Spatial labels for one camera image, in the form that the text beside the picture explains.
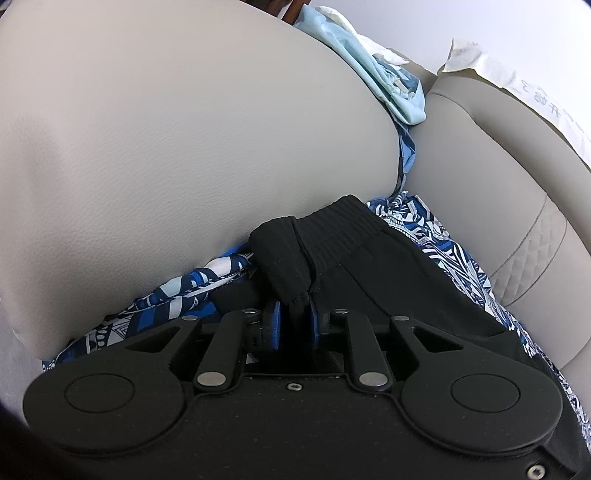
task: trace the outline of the ribbed black fabric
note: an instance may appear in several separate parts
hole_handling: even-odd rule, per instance
[[[413,241],[353,196],[302,219],[264,223],[251,233],[249,243],[301,335],[310,334],[311,302],[319,316],[348,308],[386,324],[391,316],[407,315],[537,368],[560,386],[542,359],[523,351],[514,332],[507,332]],[[564,393],[563,400],[563,415],[547,449],[577,471],[589,453]]]

